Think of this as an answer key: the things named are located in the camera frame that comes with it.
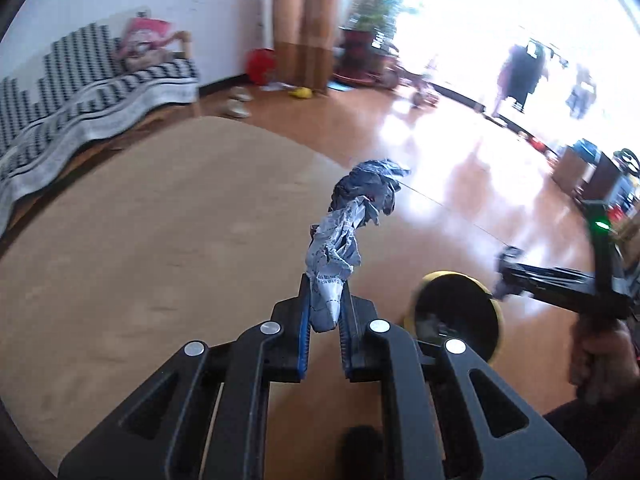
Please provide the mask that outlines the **person right hand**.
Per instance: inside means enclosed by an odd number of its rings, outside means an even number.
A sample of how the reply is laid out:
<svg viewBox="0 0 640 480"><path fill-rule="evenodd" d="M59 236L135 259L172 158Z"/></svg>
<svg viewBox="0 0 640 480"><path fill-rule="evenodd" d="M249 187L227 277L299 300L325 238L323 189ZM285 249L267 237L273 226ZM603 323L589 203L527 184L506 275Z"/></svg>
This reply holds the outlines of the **person right hand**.
<svg viewBox="0 0 640 480"><path fill-rule="evenodd" d="M631 393L639 365L627 324L580 316L572 327L568 381L591 405Z"/></svg>

